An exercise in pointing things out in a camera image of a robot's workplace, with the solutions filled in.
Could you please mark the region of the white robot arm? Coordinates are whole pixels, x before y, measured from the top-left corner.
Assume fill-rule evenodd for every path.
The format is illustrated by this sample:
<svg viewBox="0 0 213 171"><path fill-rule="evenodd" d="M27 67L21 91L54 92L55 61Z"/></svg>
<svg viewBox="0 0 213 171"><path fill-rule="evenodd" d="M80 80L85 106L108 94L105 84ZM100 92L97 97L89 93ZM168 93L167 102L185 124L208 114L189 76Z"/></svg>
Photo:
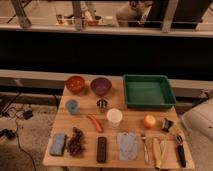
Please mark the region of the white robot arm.
<svg viewBox="0 0 213 171"><path fill-rule="evenodd" d="M213 141L213 98L191 108L180 117L189 132L199 132Z"/></svg>

